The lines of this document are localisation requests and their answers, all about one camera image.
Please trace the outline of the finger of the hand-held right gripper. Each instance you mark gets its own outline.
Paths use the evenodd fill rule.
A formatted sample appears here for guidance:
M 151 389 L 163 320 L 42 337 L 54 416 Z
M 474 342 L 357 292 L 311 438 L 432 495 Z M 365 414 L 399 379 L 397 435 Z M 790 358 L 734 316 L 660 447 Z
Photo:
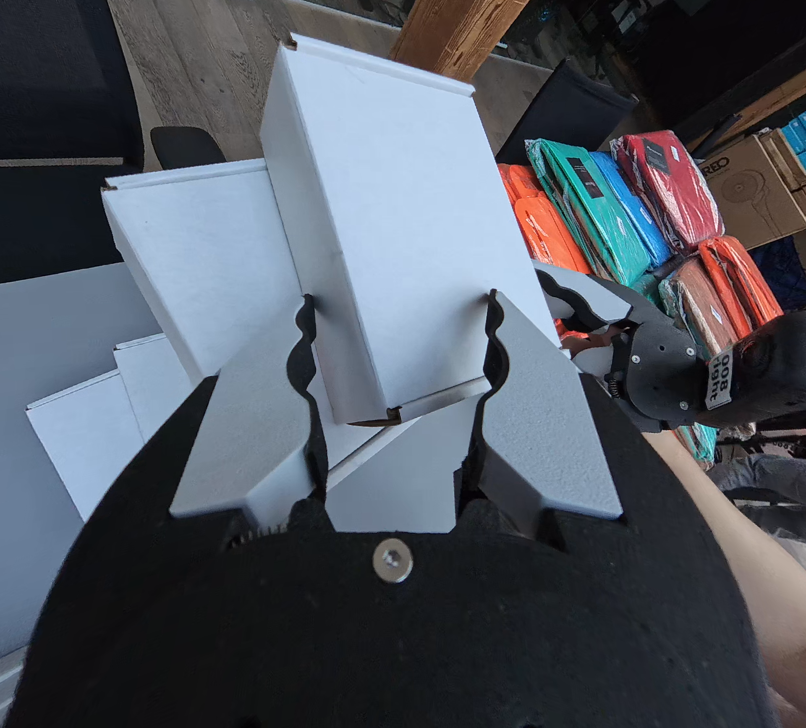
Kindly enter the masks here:
M 578 351 L 572 362 L 581 373 L 604 379 L 612 370 L 613 347 L 587 347 Z
M 598 278 L 554 265 L 536 265 L 535 272 L 551 318 L 561 320 L 568 330 L 605 332 L 630 320 L 630 303 Z

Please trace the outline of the white cardboard box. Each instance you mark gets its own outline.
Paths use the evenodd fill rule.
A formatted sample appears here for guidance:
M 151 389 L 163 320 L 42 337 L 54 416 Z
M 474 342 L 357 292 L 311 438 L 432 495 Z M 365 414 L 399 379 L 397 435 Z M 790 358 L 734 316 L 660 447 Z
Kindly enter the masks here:
M 475 88 L 292 34 L 260 129 L 334 419 L 483 376 L 490 290 L 559 347 Z
M 216 374 L 303 292 L 263 158 L 108 178 L 115 246 L 189 380 Z

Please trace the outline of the teal plastic-wrapped package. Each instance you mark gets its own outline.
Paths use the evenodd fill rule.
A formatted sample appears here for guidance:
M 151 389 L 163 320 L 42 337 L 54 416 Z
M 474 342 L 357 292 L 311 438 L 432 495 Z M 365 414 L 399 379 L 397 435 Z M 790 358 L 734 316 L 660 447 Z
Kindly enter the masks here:
M 650 269 L 650 254 L 590 151 L 549 139 L 527 139 L 525 149 L 593 273 L 633 286 Z

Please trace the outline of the red plastic-wrapped package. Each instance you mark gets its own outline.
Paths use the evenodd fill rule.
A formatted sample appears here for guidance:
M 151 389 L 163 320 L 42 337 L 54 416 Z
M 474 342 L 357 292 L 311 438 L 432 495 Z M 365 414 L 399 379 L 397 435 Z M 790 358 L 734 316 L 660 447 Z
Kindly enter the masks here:
M 610 153 L 675 252 L 688 257 L 725 233 L 704 175 L 673 131 L 623 135 Z

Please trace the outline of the teal patterned package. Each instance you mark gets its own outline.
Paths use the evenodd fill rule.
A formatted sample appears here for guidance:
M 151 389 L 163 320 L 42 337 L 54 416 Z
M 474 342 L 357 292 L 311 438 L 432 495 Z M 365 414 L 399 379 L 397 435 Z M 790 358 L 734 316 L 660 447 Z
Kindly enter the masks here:
M 700 468 L 710 471 L 714 465 L 719 431 L 700 423 L 681 425 L 672 432 L 676 439 L 689 451 Z

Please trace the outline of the brown plastic-wrapped package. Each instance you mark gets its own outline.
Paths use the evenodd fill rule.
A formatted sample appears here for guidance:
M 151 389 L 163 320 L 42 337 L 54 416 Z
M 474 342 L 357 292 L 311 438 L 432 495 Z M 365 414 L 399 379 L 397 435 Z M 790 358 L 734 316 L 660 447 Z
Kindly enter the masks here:
M 705 359 L 734 345 L 739 337 L 700 258 L 685 259 L 659 283 L 664 310 L 689 333 Z

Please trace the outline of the stack of blue boxes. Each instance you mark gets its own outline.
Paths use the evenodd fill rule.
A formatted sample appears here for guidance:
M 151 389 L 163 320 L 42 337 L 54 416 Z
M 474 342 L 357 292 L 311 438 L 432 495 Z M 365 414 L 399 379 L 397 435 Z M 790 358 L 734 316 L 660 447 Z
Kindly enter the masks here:
M 805 112 L 792 118 L 786 125 L 781 127 L 781 132 L 789 143 L 793 153 L 805 169 Z

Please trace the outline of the person's right forearm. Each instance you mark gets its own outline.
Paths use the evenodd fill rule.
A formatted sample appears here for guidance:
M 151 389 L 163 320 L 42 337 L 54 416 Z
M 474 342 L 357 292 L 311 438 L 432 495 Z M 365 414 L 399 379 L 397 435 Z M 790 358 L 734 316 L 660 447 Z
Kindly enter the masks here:
M 703 470 L 670 432 L 644 438 L 704 516 L 738 582 L 782 726 L 805 726 L 805 571 L 720 490 L 729 476 Z

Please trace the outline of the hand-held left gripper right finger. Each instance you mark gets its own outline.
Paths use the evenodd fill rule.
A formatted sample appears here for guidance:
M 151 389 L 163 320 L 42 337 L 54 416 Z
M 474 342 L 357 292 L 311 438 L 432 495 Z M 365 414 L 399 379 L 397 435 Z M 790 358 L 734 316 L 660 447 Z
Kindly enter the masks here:
M 490 501 L 516 532 L 539 537 L 548 511 L 616 521 L 623 514 L 575 365 L 500 290 L 489 293 L 483 373 L 456 517 Z

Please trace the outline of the blue plastic-wrapped package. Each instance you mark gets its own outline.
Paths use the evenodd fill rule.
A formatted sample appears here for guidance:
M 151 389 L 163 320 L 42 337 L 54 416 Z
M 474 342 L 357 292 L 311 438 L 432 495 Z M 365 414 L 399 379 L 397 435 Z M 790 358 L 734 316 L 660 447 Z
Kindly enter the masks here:
M 589 156 L 604 179 L 607 180 L 616 199 L 639 235 L 650 257 L 649 271 L 657 270 L 672 258 L 672 254 L 649 209 L 638 192 L 627 182 L 609 153 L 592 151 L 589 152 Z

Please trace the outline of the row of white boxes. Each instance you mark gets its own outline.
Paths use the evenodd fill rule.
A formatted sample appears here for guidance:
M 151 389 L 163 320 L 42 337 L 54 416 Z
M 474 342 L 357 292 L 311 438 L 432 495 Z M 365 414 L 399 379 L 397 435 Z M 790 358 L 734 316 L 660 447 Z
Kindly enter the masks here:
M 179 381 L 179 361 L 165 335 L 125 343 L 118 367 L 48 398 L 31 403 L 26 415 L 83 521 L 146 442 L 166 424 L 190 393 Z M 486 380 L 450 393 L 450 406 L 472 402 L 472 414 Z M 337 425 L 327 395 L 315 376 L 309 391 L 317 400 L 327 441 L 327 492 L 412 426 L 433 413 L 382 429 Z

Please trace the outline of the black mesh chair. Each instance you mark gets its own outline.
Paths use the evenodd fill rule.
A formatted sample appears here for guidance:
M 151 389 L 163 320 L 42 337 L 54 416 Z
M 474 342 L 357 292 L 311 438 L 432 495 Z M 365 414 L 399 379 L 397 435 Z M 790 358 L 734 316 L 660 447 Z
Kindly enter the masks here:
M 638 104 L 636 95 L 619 94 L 581 73 L 566 58 L 539 89 L 497 152 L 496 162 L 526 165 L 526 141 L 536 139 L 596 151 Z

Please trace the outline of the printed brown carton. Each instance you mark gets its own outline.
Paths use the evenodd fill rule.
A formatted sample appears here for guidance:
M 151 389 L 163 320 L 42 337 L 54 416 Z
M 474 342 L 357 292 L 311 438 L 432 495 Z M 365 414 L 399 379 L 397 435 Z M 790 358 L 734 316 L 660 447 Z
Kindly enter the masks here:
M 700 162 L 725 233 L 754 249 L 805 230 L 804 155 L 780 128 L 750 135 Z

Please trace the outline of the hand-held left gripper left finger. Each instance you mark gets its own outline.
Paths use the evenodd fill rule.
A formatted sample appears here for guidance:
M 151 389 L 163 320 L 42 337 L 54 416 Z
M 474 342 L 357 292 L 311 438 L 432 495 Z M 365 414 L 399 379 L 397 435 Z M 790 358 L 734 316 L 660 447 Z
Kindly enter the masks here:
M 240 511 L 260 532 L 297 501 L 327 501 L 328 453 L 317 400 L 314 298 L 284 306 L 219 370 L 170 506 L 176 518 Z

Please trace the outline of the black office chair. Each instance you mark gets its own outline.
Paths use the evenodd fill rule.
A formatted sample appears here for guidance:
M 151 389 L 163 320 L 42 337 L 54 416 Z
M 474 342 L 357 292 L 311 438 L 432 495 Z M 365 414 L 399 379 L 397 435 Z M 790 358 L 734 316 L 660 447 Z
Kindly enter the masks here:
M 102 188 L 144 156 L 107 0 L 1 0 L 1 282 L 120 262 Z

